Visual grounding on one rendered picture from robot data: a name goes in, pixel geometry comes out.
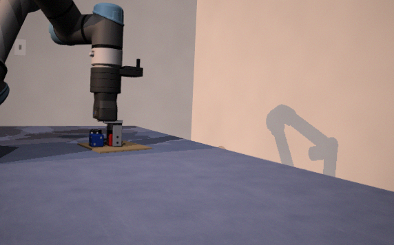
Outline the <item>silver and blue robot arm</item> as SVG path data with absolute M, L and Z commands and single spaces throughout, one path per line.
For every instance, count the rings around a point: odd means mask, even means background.
M 51 39 L 59 45 L 91 45 L 123 51 L 123 9 L 98 3 L 93 14 L 81 14 L 73 0 L 0 0 L 0 105 L 10 88 L 4 82 L 6 59 L 28 13 L 41 9 Z

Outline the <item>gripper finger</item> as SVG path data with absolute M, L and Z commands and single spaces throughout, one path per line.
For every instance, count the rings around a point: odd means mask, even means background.
M 103 120 L 103 123 L 107 124 L 113 123 L 113 132 L 112 132 L 112 146 L 122 146 L 122 123 L 123 120 Z
M 97 121 L 103 122 L 103 120 L 98 120 L 98 119 L 97 119 Z M 113 126 L 113 123 L 112 124 L 107 123 L 107 134 L 112 134 L 112 126 Z

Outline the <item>black die with white pips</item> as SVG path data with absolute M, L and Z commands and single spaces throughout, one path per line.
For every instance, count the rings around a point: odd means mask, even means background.
M 90 134 L 102 134 L 102 130 L 100 130 L 100 129 L 92 129 L 92 130 L 90 130 Z

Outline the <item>blue die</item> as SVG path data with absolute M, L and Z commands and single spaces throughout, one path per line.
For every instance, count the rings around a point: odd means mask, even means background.
M 104 135 L 103 134 L 89 134 L 89 146 L 103 147 Z

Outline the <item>red die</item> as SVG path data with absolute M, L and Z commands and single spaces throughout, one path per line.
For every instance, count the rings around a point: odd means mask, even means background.
M 112 147 L 112 134 L 107 134 L 107 145 Z

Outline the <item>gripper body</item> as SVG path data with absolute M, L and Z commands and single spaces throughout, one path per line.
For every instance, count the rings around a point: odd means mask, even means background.
M 136 67 L 123 66 L 123 51 L 113 48 L 92 48 L 90 92 L 94 93 L 93 118 L 117 120 L 117 96 L 121 93 L 121 77 L 142 77 L 140 59 Z M 119 69 L 120 68 L 120 69 Z M 129 76 L 128 76 L 129 75 Z

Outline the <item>tan flat mat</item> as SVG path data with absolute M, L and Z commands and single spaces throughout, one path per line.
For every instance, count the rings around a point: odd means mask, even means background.
M 97 153 L 112 153 L 112 152 L 121 152 L 121 151 L 137 151 L 137 150 L 146 150 L 152 149 L 152 147 L 147 147 L 144 145 L 139 145 L 133 142 L 128 142 L 123 140 L 121 147 L 111 147 L 107 145 L 107 142 L 104 142 L 103 147 L 91 147 L 89 143 L 77 143 L 77 145 L 95 151 Z

